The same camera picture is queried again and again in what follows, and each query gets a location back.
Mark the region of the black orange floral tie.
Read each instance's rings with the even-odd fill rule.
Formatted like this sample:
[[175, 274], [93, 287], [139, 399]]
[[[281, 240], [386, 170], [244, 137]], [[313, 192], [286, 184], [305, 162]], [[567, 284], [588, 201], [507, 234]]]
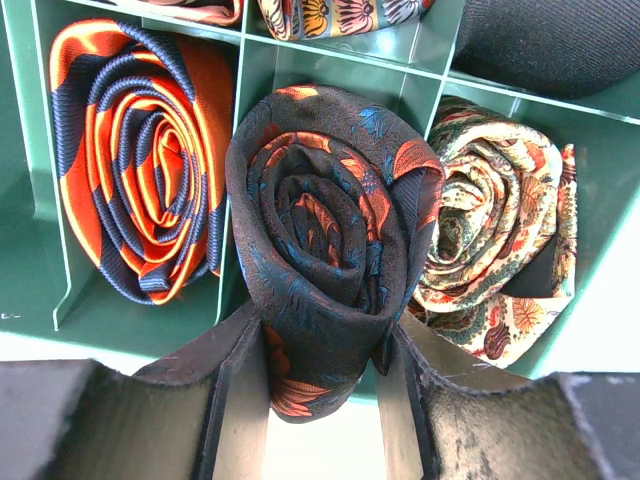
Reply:
[[444, 183], [397, 114], [333, 86], [260, 100], [226, 155], [238, 260], [267, 343], [275, 413], [339, 409], [387, 338], [426, 262]]

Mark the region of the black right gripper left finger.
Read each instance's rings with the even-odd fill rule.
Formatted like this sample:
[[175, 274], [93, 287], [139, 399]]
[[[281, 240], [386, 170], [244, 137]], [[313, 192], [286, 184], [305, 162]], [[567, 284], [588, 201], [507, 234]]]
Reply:
[[246, 302], [126, 375], [95, 360], [1, 366], [5, 479], [258, 479], [269, 389]]

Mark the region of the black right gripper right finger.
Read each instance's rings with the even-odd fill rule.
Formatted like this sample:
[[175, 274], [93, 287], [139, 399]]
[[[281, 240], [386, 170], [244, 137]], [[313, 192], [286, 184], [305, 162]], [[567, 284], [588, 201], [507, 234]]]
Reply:
[[410, 313], [376, 380], [391, 479], [635, 479], [639, 377], [530, 380], [468, 354]]

